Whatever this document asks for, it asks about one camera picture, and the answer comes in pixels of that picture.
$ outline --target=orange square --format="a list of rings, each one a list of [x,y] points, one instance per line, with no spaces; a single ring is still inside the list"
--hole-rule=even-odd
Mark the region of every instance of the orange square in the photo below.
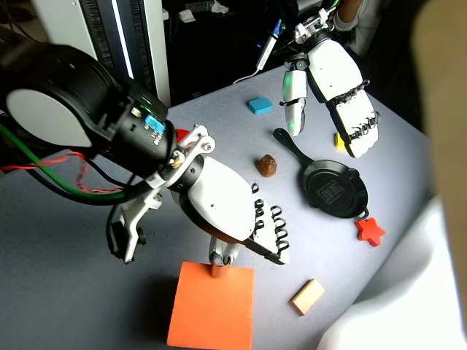
[[[195,349],[252,348],[254,270],[227,266],[211,276],[211,265],[184,262],[167,345]]]

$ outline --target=blue block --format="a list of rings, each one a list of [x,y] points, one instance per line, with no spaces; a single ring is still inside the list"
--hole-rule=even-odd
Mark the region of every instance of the blue block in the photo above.
[[[272,103],[266,97],[260,97],[248,101],[248,108],[254,114],[263,114],[272,111]]]

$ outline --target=gray table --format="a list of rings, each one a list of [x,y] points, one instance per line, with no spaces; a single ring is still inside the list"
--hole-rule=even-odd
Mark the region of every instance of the gray table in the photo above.
[[[371,215],[386,229],[374,248],[356,239],[351,219],[335,219],[305,203],[297,186],[298,161],[271,132],[285,125],[279,106],[283,68],[266,72],[170,110],[178,128],[208,127],[212,156],[257,182],[270,204],[284,209],[289,265],[278,266],[243,249],[237,265],[255,269],[254,349],[314,349],[321,335],[356,299],[429,197],[427,139],[372,99],[381,113],[378,143],[362,158],[334,149],[329,114],[312,94],[304,132],[295,138],[314,159],[332,159],[359,170]],[[271,113],[253,115],[246,101],[265,96]],[[254,162],[269,153],[277,174],[263,178]],[[128,172],[101,158],[120,179]],[[77,162],[61,166],[69,181]],[[97,175],[85,179],[102,186]],[[169,192],[163,207],[142,220],[149,234],[136,262],[112,257],[104,237],[107,207],[60,198],[23,172],[0,178],[0,348],[165,349],[182,261],[207,262],[209,236],[182,214]],[[305,317],[288,301],[309,279],[326,288]]]

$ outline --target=frying pan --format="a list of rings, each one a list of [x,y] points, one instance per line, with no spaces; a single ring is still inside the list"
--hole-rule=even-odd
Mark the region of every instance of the frying pan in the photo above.
[[[284,129],[274,130],[274,137],[304,167],[301,186],[310,206],[335,217],[364,219],[368,216],[368,193],[357,170],[333,160],[308,158]]]

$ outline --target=yellow object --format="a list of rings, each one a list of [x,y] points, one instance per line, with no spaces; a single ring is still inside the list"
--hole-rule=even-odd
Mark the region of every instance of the yellow object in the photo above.
[[[347,152],[345,149],[344,140],[341,139],[341,136],[338,133],[334,134],[334,146],[336,146],[339,151]]]
[[[300,292],[290,301],[304,316],[309,309],[324,295],[325,289],[316,279],[310,279]]]

